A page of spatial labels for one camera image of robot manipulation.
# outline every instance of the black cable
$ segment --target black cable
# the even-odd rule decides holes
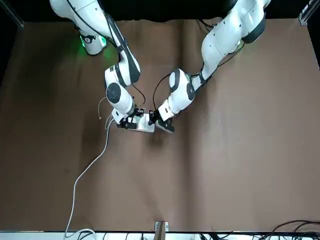
[[[155,89],[154,89],[154,92],[153,92],[153,95],[152,95],[152,101],[153,101],[153,106],[154,106],[154,110],[157,110],[157,107],[156,107],[156,104],[155,104],[155,94],[156,94],[156,91],[157,91],[157,88],[159,87],[160,83],[167,77],[170,76],[171,73],[165,75],[159,82],[158,84],[155,86]]]
[[[216,67],[216,69],[214,70],[214,72],[213,72],[207,79],[210,79],[210,78],[214,75],[214,73],[216,72],[216,70],[217,70],[219,67],[221,67],[222,65],[226,64],[226,63],[229,62],[234,56],[236,56],[236,55],[244,48],[244,46],[245,46],[245,43],[244,43],[244,44],[242,45],[242,47],[239,48],[235,53],[230,53],[230,54],[232,55],[232,57],[230,57],[228,60],[224,61],[223,63],[219,64],[219,65]],[[205,66],[205,63],[202,62],[202,67],[201,67],[201,70],[199,71],[199,73],[202,72],[202,70],[204,69],[204,66]],[[199,73],[197,73],[197,74],[195,74],[195,75],[191,75],[191,77],[192,77],[192,78],[193,78],[193,77],[196,77],[197,75],[199,75]],[[157,107],[156,107],[156,104],[155,104],[155,93],[156,93],[156,91],[157,91],[157,88],[158,88],[158,86],[160,85],[160,83],[161,83],[166,77],[168,77],[169,75],[170,75],[170,73],[169,73],[168,75],[164,76],[164,77],[158,82],[158,84],[156,85],[156,87],[155,87],[155,89],[154,89],[154,92],[153,92],[153,95],[152,95],[154,110],[157,110]]]
[[[228,233],[227,235],[223,236],[223,237],[220,237],[220,239],[225,239],[226,237],[230,236],[231,234],[233,234],[234,231],[231,231],[230,233]]]
[[[297,226],[295,228],[294,232],[296,233],[300,228],[302,228],[305,225],[309,225],[309,224],[320,225],[320,222],[304,222],[304,223],[300,224],[299,226]]]
[[[208,24],[206,23],[203,19],[199,19],[200,23],[202,23],[205,27],[208,27],[208,28],[214,28],[215,26],[217,26],[217,24]]]
[[[227,62],[229,62],[234,56],[236,56],[238,53],[240,53],[240,51],[244,48],[244,46],[245,46],[245,43],[244,43],[244,44],[242,45],[242,47],[239,48],[235,53],[231,53],[231,54],[232,54],[232,57],[230,57],[228,60],[224,61],[223,63],[220,63],[217,68],[219,68],[219,67],[221,67],[222,65],[226,64]]]
[[[146,103],[146,97],[145,97],[145,95],[134,85],[134,84],[132,84],[132,87],[134,87],[134,89],[135,90],[137,90],[140,94],[141,94],[141,96],[143,97],[143,103],[141,103],[139,106],[138,106],[138,108],[141,108],[143,105],[145,105],[145,103]]]
[[[293,221],[288,221],[288,222],[285,222],[285,223],[282,223],[282,224],[276,226],[276,227],[272,230],[272,232],[264,235],[263,237],[260,238],[260,240],[265,240],[267,237],[273,236],[274,233],[275,233],[275,231],[276,231],[278,228],[281,228],[281,227],[283,227],[283,226],[285,226],[285,225],[288,225],[288,224],[294,224],[294,223],[310,223],[310,224],[311,224],[311,223],[314,223],[314,224],[319,224],[319,225],[320,225],[320,222],[319,222],[319,221],[308,221],[308,220],[293,220]]]
[[[88,237],[89,235],[93,234],[92,232],[89,232],[87,235],[84,235],[82,238],[80,238],[80,235],[82,234],[82,232],[79,234],[78,239],[77,240],[82,240],[86,237]]]

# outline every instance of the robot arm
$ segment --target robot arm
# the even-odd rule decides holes
[[[265,29],[264,9],[270,1],[238,0],[228,15],[204,38],[201,47],[203,68],[200,72],[193,77],[181,69],[171,73],[170,96],[158,108],[163,122],[192,103],[195,92],[207,83],[221,60],[237,49],[240,40],[249,44],[258,39]]]
[[[140,66],[115,21],[104,13],[97,0],[50,0],[50,4],[58,16],[74,22],[90,55],[98,54],[106,46],[102,37],[114,41],[121,60],[108,68],[104,76],[106,96],[114,107],[112,116],[119,124],[135,111],[133,98],[125,88],[138,81]]]

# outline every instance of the brown mat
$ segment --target brown mat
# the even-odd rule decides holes
[[[119,26],[148,110],[162,76],[200,69],[195,21]],[[69,22],[27,23],[18,34],[1,93],[1,230],[64,230],[74,180],[105,144],[97,108],[116,58],[112,46],[86,55]],[[110,111],[104,102],[102,116]],[[79,181],[71,227],[149,231],[165,220],[171,231],[270,231],[319,219],[320,73],[295,19],[268,20],[174,126],[148,134],[113,125],[105,155]]]

